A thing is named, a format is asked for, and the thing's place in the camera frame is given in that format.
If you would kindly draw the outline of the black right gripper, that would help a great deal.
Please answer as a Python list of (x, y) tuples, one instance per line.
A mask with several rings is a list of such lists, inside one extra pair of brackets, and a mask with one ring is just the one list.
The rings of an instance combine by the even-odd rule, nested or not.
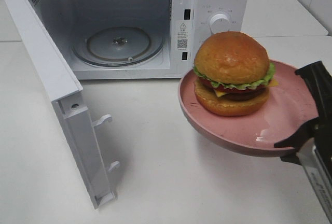
[(303, 123), (291, 136), (276, 142), (274, 148), (293, 147), (299, 151), (313, 137), (324, 165), (331, 167), (331, 75), (322, 61), (299, 68), (295, 74), (304, 80), (319, 117)]

